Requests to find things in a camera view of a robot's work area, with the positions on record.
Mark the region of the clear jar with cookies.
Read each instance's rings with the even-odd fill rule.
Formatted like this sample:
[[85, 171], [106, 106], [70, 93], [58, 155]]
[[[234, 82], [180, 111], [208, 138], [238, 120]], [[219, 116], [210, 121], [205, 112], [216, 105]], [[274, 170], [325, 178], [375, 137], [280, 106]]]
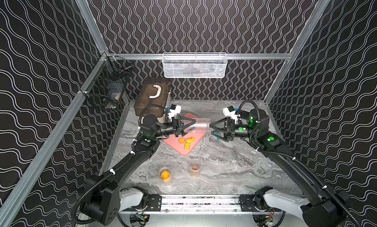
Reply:
[[196, 118], [195, 124], [187, 128], [187, 132], [192, 133], [207, 133], [211, 131], [210, 128], [211, 119], [208, 118]]

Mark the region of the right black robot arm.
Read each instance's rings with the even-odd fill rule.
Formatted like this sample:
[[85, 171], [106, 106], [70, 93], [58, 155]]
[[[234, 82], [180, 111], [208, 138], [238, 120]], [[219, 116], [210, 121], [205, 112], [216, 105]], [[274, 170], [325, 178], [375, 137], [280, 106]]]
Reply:
[[210, 124], [213, 136], [225, 142], [235, 138], [245, 141], [282, 169], [303, 192], [301, 196], [294, 196], [265, 186], [257, 190], [251, 200], [243, 196], [242, 209], [279, 209], [302, 219], [309, 227], [336, 227], [346, 219], [360, 226], [349, 210], [349, 194], [333, 190], [294, 156], [283, 139], [269, 130], [270, 117], [256, 102], [245, 100], [238, 108], [224, 108], [223, 113], [223, 119]]

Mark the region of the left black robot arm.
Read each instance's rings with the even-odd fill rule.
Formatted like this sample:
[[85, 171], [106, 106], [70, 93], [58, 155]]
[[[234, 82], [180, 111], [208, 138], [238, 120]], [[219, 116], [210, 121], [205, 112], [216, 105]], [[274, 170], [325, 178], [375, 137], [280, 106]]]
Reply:
[[161, 140], [171, 135], [185, 136], [187, 128], [196, 124], [196, 119], [169, 116], [163, 106], [159, 108], [168, 121], [160, 123], [155, 115], [145, 113], [149, 108], [146, 106], [140, 113], [139, 132], [132, 142], [131, 151], [108, 171], [87, 181], [83, 194], [71, 210], [71, 218], [77, 225], [99, 222], [107, 226], [123, 210], [134, 208], [137, 212], [143, 212], [149, 208], [147, 192], [137, 188], [121, 192], [121, 185], [152, 157]]

